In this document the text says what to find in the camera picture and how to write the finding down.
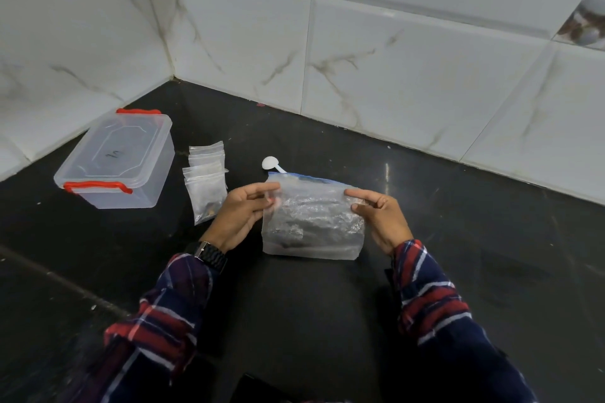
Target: red handle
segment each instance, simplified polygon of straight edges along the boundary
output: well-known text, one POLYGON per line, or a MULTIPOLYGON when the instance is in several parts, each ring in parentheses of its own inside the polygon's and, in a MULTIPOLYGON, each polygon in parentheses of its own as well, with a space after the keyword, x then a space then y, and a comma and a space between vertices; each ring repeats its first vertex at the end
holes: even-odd
POLYGON ((136 114, 136 115, 161 115, 162 112, 160 110, 139 110, 137 108, 133 108, 132 110, 127 110, 125 108, 118 108, 116 113, 126 113, 126 114, 136 114))
POLYGON ((132 194, 132 189, 121 181, 66 181, 63 184, 67 192, 74 193, 74 188, 119 188, 126 194, 132 194))

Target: tile wall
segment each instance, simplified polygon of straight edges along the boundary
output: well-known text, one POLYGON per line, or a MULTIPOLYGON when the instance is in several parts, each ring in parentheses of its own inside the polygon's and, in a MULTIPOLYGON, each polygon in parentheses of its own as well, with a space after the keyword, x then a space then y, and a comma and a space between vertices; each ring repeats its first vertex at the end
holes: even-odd
POLYGON ((174 71, 605 204, 605 0, 0 1, 0 121, 29 160, 174 71))
POLYGON ((172 76, 150 0, 0 6, 0 179, 172 76))

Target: red and blue checkered shirt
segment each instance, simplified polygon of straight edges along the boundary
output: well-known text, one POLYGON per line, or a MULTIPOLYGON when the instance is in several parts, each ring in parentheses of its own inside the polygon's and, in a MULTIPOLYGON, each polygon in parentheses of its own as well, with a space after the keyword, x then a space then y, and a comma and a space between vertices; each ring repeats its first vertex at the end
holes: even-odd
MULTIPOLYGON (((195 354, 203 311, 217 277, 215 270, 190 254, 173 256, 155 288, 140 300, 139 313, 106 330, 102 356, 72 383, 62 400, 170 400, 173 378, 195 354)), ((482 401, 537 400, 523 376, 473 321, 468 305, 419 240, 395 249, 393 282, 400 294, 399 330, 428 362, 463 370, 482 401)))

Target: plastic bag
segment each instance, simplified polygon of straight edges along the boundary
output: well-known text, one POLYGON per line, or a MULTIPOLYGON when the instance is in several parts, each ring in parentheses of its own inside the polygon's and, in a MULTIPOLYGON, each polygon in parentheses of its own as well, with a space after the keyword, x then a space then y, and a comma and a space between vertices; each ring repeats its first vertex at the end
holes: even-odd
POLYGON ((195 224, 214 218, 227 197, 224 172, 185 179, 195 224))
POLYGON ((197 155, 197 154, 211 154, 211 153, 220 153, 224 152, 223 141, 217 141, 214 145, 208 146, 190 146, 189 154, 197 155))
POLYGON ((263 213, 263 252, 328 260, 359 256, 366 228, 351 205, 363 201, 344 195, 349 185, 295 173, 271 172, 267 181, 279 181, 281 188, 266 195, 275 204, 263 213))
POLYGON ((203 177, 204 175, 211 175, 213 173, 228 172, 229 170, 223 169, 219 161, 210 162, 209 164, 202 164, 195 167, 186 167, 183 169, 183 176, 185 179, 191 179, 196 177, 203 177))
POLYGON ((209 153, 209 154, 196 154, 189 155, 189 165, 191 167, 203 166, 205 164, 211 164, 215 161, 218 161, 225 168, 225 153, 224 151, 218 153, 209 153))

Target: container lid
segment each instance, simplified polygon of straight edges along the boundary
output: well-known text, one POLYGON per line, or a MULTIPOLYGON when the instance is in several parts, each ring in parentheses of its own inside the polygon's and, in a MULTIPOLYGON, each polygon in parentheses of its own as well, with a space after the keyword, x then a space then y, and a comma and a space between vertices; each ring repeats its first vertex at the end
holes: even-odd
POLYGON ((139 112, 118 110, 91 127, 55 174, 55 183, 60 188, 66 182, 121 182, 127 188, 147 183, 172 121, 157 110, 139 112))

